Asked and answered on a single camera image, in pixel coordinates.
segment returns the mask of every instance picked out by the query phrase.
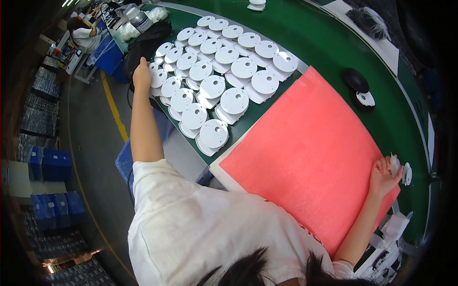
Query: plastic wrap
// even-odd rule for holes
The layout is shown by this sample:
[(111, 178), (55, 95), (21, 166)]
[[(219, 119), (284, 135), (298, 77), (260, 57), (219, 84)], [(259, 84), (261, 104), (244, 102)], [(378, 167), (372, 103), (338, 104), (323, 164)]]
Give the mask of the plastic wrap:
[(369, 36), (377, 40), (391, 40), (388, 28), (380, 15), (369, 7), (353, 8), (346, 15)]

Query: concrete floor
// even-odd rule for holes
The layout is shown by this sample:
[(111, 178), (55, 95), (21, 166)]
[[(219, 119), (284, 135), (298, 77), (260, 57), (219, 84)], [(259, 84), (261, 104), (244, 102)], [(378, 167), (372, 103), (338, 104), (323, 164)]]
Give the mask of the concrete floor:
[[(127, 134), (130, 134), (131, 109), (126, 101), (127, 85), (110, 76), (107, 76), (107, 82), (121, 122), (125, 125)], [(88, 211), (86, 221), (80, 225), (80, 230), (91, 250), (104, 249), (97, 253), (96, 257), (117, 285), (136, 285), (128, 272), (133, 274), (127, 246), (127, 232), (134, 216), (134, 209), (127, 185), (115, 166), (115, 160), (124, 146), (124, 141), (108, 105), (100, 72), (94, 73), (94, 80), (90, 85), (72, 78), (70, 94), (67, 82), (62, 95), (61, 149), (73, 150), (81, 189), (94, 218)], [(198, 179), (206, 167), (203, 160), (177, 131), (164, 144), (164, 153), (172, 165), (190, 180)], [(66, 182), (66, 187), (67, 191), (77, 191), (81, 194), (75, 172), (71, 180)], [(96, 223), (113, 252), (109, 250), (97, 230)]]

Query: black round object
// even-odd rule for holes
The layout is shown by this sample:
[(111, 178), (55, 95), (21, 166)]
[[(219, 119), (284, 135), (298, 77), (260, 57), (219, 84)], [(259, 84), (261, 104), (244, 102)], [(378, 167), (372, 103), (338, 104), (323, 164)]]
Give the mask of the black round object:
[(361, 93), (369, 92), (369, 83), (364, 76), (355, 69), (346, 68), (342, 71), (342, 78), (350, 90)]

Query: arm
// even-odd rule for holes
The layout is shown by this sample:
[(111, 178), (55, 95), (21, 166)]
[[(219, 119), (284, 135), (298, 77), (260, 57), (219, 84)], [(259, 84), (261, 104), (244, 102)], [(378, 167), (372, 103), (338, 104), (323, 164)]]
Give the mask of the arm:
[(135, 87), (131, 120), (131, 150), (134, 162), (156, 162), (164, 159), (161, 137), (148, 98), (151, 76), (144, 57), (134, 71)]
[(345, 260), (353, 267), (363, 256), (372, 230), (382, 206), (383, 197), (401, 180), (403, 167), (393, 178), (390, 172), (390, 157), (381, 158), (374, 163), (371, 172), (369, 193), (353, 226), (337, 250), (333, 261)]

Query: woman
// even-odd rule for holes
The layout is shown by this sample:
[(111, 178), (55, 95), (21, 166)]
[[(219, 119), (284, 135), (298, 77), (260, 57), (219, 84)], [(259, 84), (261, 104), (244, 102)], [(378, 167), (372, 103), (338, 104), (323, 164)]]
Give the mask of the woman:
[(135, 216), (129, 255), (146, 285), (373, 285), (354, 279), (353, 267), (372, 235), (383, 197), (400, 181), (389, 157), (374, 163), (358, 218), (331, 260), (320, 239), (272, 202), (188, 182), (164, 159), (148, 98), (148, 62), (135, 86), (131, 149)]
[(89, 28), (80, 19), (72, 17), (67, 22), (67, 30), (75, 47), (87, 54), (92, 54), (102, 40), (102, 35), (97, 34), (97, 22)]

